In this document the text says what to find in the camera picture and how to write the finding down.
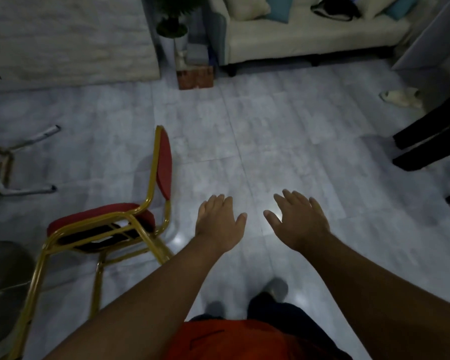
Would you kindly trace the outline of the person's right hand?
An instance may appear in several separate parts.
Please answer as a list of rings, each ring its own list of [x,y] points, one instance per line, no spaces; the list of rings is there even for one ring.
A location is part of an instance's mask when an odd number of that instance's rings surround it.
[[[282,228],[275,235],[292,250],[304,254],[308,248],[332,236],[327,218],[321,217],[310,205],[309,198],[292,191],[300,199],[298,212],[283,211],[283,193],[275,193],[273,198],[281,211]]]

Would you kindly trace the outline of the person's left hand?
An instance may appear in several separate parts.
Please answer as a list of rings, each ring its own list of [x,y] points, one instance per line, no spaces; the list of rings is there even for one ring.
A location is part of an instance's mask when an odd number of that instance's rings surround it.
[[[224,254],[233,249],[240,240],[234,240],[234,224],[236,219],[234,215],[233,197],[225,196],[223,214],[215,215],[215,198],[218,195],[212,195],[206,205],[206,214],[204,218],[196,221],[195,237],[206,242],[218,254]]]

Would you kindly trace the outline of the person's left forearm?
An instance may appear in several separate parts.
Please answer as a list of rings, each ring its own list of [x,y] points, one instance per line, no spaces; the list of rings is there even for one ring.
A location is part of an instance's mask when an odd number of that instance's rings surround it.
[[[200,235],[80,326],[43,360],[158,360],[211,268],[237,241]]]

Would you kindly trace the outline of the person's right forearm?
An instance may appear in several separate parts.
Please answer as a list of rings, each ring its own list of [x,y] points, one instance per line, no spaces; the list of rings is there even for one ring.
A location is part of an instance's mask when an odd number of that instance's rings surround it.
[[[378,266],[330,233],[304,239],[318,272],[373,360],[450,360],[450,303]]]

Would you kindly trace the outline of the grey shoe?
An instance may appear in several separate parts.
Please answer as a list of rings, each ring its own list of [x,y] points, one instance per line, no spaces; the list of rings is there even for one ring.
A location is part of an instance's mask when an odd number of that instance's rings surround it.
[[[206,305],[204,317],[207,319],[223,320],[226,317],[226,309],[221,301],[213,301]]]
[[[289,287],[284,279],[275,277],[263,287],[261,292],[269,294],[274,301],[283,303],[288,295]]]

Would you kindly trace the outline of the grey left shoe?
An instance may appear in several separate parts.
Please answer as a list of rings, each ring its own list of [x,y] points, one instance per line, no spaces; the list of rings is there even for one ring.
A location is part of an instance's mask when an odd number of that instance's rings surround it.
[[[206,305],[204,317],[207,319],[223,320],[226,317],[226,309],[221,301],[213,301]]]

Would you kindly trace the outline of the dark trousers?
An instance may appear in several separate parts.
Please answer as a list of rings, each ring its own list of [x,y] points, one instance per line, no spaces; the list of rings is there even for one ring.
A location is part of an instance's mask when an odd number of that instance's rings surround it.
[[[217,319],[207,319],[203,314],[190,321],[204,320]],[[350,355],[339,349],[335,342],[302,309],[290,303],[276,302],[269,294],[260,292],[252,298],[245,320],[264,322],[285,334],[307,340],[330,351],[338,360],[353,360]]]

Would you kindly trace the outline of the black furniture leg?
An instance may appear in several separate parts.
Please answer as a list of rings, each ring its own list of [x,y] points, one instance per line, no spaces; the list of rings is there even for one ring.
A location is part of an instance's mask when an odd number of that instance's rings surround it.
[[[450,98],[392,136],[399,149],[408,148],[450,127]]]
[[[442,134],[392,159],[392,164],[410,172],[425,168],[448,156],[450,156],[450,134]]]

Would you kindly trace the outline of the brick pattern box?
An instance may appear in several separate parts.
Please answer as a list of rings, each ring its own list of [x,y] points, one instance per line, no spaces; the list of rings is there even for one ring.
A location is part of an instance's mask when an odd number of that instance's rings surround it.
[[[194,66],[176,71],[179,90],[208,89],[214,86],[213,66]]]

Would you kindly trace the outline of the grey box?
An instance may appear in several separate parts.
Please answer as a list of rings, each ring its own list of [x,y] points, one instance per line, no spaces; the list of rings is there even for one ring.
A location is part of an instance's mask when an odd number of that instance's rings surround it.
[[[209,66],[209,48],[203,43],[188,43],[185,62],[188,66]]]

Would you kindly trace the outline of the cream white sofa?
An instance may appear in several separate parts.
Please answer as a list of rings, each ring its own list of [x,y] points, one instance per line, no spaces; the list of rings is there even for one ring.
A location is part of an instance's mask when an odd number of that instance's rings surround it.
[[[338,21],[314,14],[310,7],[317,1],[294,0],[288,23],[281,23],[238,21],[224,0],[206,0],[203,23],[218,65],[234,77],[247,61],[308,57],[318,66],[322,55],[368,49],[387,58],[419,33],[438,5],[438,0],[418,0],[399,20],[381,13],[373,19]]]

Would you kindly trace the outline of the black bag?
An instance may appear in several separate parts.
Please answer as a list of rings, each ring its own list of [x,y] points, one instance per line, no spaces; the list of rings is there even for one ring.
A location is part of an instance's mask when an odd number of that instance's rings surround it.
[[[350,22],[362,17],[353,0],[321,0],[310,6],[310,11],[319,17],[340,22]]]

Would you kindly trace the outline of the cream cushion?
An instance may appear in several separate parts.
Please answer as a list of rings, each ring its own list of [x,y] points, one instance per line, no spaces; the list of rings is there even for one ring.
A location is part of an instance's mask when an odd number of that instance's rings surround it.
[[[267,0],[224,0],[231,18],[246,22],[264,17],[271,12]]]
[[[365,20],[372,20],[396,0],[355,0],[354,3]]]

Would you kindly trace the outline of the white shaggy rug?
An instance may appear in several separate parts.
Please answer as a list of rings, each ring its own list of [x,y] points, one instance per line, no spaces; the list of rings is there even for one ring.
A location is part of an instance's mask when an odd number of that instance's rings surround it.
[[[0,92],[160,76],[143,0],[0,0]]]

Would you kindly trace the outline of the white metal frame legs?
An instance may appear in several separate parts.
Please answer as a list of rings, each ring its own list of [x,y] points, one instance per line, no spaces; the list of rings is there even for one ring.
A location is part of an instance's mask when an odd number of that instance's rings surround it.
[[[11,188],[10,181],[13,172],[13,165],[15,162],[15,155],[18,151],[35,145],[53,135],[59,133],[61,127],[59,125],[51,126],[45,131],[26,139],[17,145],[10,147],[0,146],[0,196],[1,197],[13,197],[13,196],[25,196],[35,194],[50,194],[58,190],[55,185],[45,185],[38,188],[18,189]]]

